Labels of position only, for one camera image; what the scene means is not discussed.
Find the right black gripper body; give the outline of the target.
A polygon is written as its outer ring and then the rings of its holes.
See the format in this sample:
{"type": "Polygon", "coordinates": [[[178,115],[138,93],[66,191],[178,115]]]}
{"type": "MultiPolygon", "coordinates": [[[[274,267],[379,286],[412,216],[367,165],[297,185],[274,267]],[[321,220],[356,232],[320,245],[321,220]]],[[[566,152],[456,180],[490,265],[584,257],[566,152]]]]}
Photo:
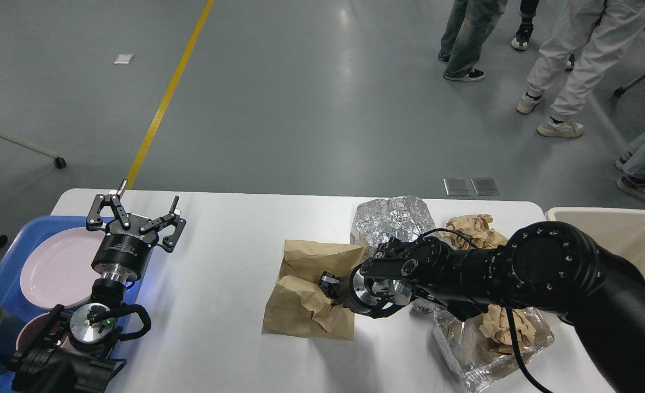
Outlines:
{"type": "Polygon", "coordinates": [[[376,315],[380,311],[379,296],[376,294],[377,280],[365,278],[361,270],[362,265],[358,265],[348,276],[340,279],[338,303],[359,315],[376,315]]]}

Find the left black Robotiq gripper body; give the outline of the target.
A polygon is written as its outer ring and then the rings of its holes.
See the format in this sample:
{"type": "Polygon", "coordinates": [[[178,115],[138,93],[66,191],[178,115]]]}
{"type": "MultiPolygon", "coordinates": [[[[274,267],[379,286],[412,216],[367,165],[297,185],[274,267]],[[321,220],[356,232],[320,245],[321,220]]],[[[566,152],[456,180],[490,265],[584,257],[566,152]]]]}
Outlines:
{"type": "Polygon", "coordinates": [[[108,229],[93,257],[92,268],[103,274],[117,266],[119,271],[127,274],[127,281],[139,281],[156,243],[157,233],[154,231],[140,235],[122,229],[108,229]]]}

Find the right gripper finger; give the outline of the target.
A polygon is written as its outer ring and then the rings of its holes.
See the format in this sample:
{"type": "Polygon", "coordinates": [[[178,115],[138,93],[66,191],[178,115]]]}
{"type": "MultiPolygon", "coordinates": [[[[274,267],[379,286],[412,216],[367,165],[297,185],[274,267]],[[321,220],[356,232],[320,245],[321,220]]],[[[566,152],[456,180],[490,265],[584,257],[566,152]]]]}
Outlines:
{"type": "Polygon", "coordinates": [[[318,286],[328,299],[339,301],[341,299],[340,280],[341,278],[335,276],[332,272],[323,271],[318,281],[318,286]]]}

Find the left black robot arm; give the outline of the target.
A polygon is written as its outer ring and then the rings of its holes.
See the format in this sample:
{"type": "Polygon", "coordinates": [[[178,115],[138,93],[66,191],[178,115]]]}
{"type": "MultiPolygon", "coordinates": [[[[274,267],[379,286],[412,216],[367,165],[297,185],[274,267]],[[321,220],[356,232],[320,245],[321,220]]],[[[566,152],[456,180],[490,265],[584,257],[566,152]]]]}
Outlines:
{"type": "Polygon", "coordinates": [[[132,284],[144,276],[155,248],[174,251],[186,226],[177,208],[179,196],[164,216],[127,212],[118,189],[97,194],[86,217],[88,231],[100,231],[93,257],[98,273],[88,301],[74,311],[58,304],[45,324],[16,351],[7,369],[18,392],[104,392],[127,360],[111,354],[120,342],[137,340],[152,327],[146,309],[125,302],[132,284]]]}

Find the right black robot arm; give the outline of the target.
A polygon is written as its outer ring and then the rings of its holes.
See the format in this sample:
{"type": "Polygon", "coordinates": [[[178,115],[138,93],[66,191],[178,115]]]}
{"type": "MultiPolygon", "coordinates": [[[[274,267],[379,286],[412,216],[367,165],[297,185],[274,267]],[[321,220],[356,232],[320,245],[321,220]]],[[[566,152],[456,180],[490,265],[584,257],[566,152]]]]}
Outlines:
{"type": "Polygon", "coordinates": [[[490,304],[554,313],[612,388],[645,392],[644,276],[565,222],[536,222],[494,249],[454,249],[433,231],[391,238],[349,273],[322,273],[319,287],[335,305],[374,319],[416,299],[462,321],[490,304]]]}

